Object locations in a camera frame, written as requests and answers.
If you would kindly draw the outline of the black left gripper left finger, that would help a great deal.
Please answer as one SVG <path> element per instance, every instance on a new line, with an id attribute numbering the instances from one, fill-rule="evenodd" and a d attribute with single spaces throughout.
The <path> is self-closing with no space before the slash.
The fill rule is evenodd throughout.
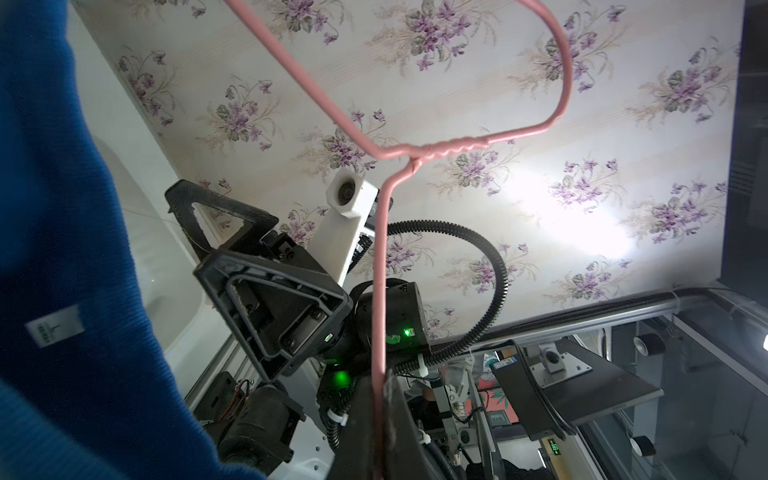
<path id="1" fill-rule="evenodd" d="M 374 401 L 371 393 L 357 392 L 340 446 L 326 476 L 328 480 L 383 479 Z"/>

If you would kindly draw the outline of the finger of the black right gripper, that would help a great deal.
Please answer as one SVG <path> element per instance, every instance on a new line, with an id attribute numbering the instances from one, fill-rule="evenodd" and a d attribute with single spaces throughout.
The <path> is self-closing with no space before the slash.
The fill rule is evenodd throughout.
<path id="1" fill-rule="evenodd" d="M 164 196 L 199 261 L 217 249 L 256 255 L 278 223 L 264 210 L 188 180 L 177 181 Z"/>
<path id="2" fill-rule="evenodd" d="M 194 276 L 264 382 L 330 348 L 352 310 L 349 294 L 303 248 L 276 258 L 217 249 Z"/>

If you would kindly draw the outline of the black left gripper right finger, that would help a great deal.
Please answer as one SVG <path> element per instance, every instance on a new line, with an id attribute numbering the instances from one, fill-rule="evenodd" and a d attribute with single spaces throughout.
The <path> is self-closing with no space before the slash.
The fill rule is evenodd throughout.
<path id="1" fill-rule="evenodd" d="M 386 380 L 383 395 L 383 479 L 444 479 L 442 469 L 423 443 L 423 435 L 395 377 Z"/>

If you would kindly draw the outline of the blue tank top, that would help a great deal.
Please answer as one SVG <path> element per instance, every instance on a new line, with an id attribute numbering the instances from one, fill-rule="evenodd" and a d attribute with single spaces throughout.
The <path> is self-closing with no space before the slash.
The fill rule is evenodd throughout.
<path id="1" fill-rule="evenodd" d="M 1 5 L 1 475 L 256 479 L 225 464 L 144 309 L 63 1 Z"/>

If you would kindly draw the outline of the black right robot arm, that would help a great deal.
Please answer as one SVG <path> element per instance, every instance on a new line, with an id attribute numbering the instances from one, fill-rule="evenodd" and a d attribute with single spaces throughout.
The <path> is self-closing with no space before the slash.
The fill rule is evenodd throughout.
<path id="1" fill-rule="evenodd" d="M 398 378 L 427 375 L 466 352 L 498 318 L 509 276 L 480 234 L 436 220 L 379 227 L 391 202 L 341 171 L 327 212 L 307 244 L 277 230 L 277 218 L 181 180 L 165 194 L 199 263 L 194 274 L 264 382 L 224 413 L 219 457 L 279 474 L 327 479 L 439 479 L 453 472 L 419 430 Z M 427 339 L 416 284 L 388 276 L 351 290 L 344 281 L 390 235 L 437 233 L 464 240 L 491 262 L 495 290 L 477 324 L 441 349 Z"/>

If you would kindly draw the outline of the white plastic tray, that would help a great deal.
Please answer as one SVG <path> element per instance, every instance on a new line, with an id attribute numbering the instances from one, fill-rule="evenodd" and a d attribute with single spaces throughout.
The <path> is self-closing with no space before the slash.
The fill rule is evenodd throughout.
<path id="1" fill-rule="evenodd" d="M 183 233 L 158 213 L 118 154 L 95 144 L 117 190 L 142 302 L 179 391 L 186 395 L 228 334 L 194 278 Z"/>

